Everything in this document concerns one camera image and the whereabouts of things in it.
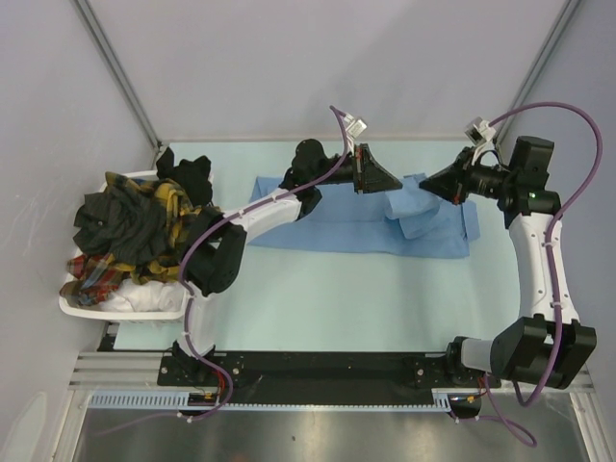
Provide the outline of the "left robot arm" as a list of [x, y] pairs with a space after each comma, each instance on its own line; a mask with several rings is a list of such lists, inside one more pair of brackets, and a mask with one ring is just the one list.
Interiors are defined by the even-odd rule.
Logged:
[[321, 201], [321, 184], [349, 183], [357, 194], [384, 193], [402, 188], [401, 181], [378, 163], [367, 144], [344, 139], [343, 152], [328, 157], [320, 141], [300, 141], [281, 183], [271, 193], [229, 213], [206, 210], [191, 228], [180, 264], [179, 283], [188, 300], [179, 348], [185, 353], [178, 371], [191, 384], [206, 382], [213, 373], [232, 384], [229, 372], [207, 355], [213, 345], [197, 347], [207, 327], [205, 304], [230, 288], [239, 275], [244, 249], [254, 239], [283, 224], [311, 214]]

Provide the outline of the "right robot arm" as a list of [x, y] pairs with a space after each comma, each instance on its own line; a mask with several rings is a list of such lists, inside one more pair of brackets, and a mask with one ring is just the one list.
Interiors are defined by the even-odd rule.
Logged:
[[448, 167], [420, 187], [454, 204], [476, 194], [493, 199], [513, 243], [520, 317], [492, 340], [458, 337], [444, 362], [446, 379], [466, 386], [480, 372], [496, 379], [567, 388], [597, 345], [571, 300], [561, 253], [561, 201], [547, 190], [554, 144], [519, 137], [506, 166], [484, 165], [464, 148]]

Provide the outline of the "light blue long sleeve shirt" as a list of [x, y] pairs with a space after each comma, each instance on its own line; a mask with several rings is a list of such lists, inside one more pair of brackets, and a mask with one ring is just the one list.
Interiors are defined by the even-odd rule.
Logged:
[[453, 205], [424, 191], [423, 173], [406, 175], [402, 188], [357, 194], [349, 184], [322, 185], [322, 199], [307, 217], [275, 227], [255, 246], [338, 253], [387, 253], [461, 259], [480, 237], [477, 208]]

